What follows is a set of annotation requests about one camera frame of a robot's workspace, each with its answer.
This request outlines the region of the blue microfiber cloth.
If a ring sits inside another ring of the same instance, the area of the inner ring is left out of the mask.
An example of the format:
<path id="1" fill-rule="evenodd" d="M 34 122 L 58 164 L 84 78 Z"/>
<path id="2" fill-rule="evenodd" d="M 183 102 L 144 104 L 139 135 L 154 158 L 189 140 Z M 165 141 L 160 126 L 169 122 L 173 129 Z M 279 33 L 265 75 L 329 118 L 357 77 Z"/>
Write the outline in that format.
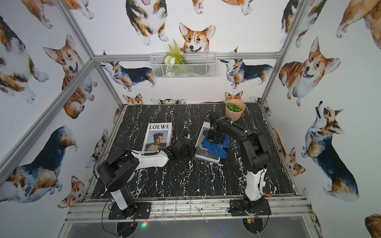
<path id="1" fill-rule="evenodd" d="M 202 141 L 202 146 L 206 147 L 209 152 L 211 152 L 214 155 L 217 155 L 221 159 L 227 158 L 227 150 L 231 148 L 229 145 L 229 139 L 230 137 L 228 135 L 225 135 L 224 142 L 219 144 L 211 143 L 205 138 Z"/>

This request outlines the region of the white LOEWE book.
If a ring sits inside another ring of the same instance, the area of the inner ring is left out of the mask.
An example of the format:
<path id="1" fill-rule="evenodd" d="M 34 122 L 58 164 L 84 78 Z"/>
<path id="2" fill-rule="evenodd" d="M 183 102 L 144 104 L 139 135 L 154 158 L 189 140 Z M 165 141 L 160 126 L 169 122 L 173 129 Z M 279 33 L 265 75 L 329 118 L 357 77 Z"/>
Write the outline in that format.
<path id="1" fill-rule="evenodd" d="M 142 151 L 155 152 L 164 150 L 171 144 L 172 123 L 149 123 L 145 134 Z"/>

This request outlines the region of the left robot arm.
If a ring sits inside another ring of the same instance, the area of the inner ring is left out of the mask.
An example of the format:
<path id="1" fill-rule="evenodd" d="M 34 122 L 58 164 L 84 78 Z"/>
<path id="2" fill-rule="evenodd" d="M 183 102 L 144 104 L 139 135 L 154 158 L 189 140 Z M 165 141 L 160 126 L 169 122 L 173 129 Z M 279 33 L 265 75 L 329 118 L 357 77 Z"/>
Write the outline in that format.
<path id="1" fill-rule="evenodd" d="M 192 142 L 183 136 L 168 147 L 154 152 L 118 148 L 110 151 L 111 155 L 98 165 L 97 172 L 99 180 L 110 192 L 118 208 L 124 212 L 135 208 L 135 201 L 127 184 L 136 171 L 153 167 L 162 168 L 170 162 L 193 157 L 194 153 L 195 147 Z"/>

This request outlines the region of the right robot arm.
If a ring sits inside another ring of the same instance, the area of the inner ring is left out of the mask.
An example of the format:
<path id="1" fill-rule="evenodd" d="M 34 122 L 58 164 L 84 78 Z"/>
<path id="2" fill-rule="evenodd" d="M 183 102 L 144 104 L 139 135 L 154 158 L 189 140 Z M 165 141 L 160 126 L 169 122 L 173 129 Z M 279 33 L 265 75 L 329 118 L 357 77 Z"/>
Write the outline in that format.
<path id="1" fill-rule="evenodd" d="M 246 129 L 229 117 L 220 117 L 215 112 L 209 112 L 207 118 L 210 122 L 207 141 L 219 145 L 228 136 L 237 142 L 244 168 L 247 170 L 245 200 L 249 203 L 259 202 L 264 197 L 264 178 L 267 165 L 271 161 L 266 138 L 262 133 Z"/>

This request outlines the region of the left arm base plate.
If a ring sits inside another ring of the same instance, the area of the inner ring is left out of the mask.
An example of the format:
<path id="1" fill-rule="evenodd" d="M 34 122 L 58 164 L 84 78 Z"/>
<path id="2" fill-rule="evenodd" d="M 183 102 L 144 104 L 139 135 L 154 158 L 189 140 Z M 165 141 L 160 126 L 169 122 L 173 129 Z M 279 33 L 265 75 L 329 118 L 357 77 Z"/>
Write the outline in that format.
<path id="1" fill-rule="evenodd" d="M 121 210 L 118 205 L 112 203 L 109 220 L 123 220 L 123 219 L 148 219 L 150 216 L 152 203 L 150 202 L 138 202 L 132 206 Z"/>

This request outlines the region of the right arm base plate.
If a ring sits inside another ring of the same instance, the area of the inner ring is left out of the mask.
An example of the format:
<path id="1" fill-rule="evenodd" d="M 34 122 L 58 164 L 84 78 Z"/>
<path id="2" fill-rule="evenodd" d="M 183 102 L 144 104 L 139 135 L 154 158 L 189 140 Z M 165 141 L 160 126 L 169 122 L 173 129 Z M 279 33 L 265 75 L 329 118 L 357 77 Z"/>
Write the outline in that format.
<path id="1" fill-rule="evenodd" d="M 260 198 L 257 201 L 249 201 L 248 198 L 241 200 L 230 200 L 230 208 L 228 213 L 232 216 L 250 216 L 250 215 L 271 215 L 269 202 L 265 198 Z"/>

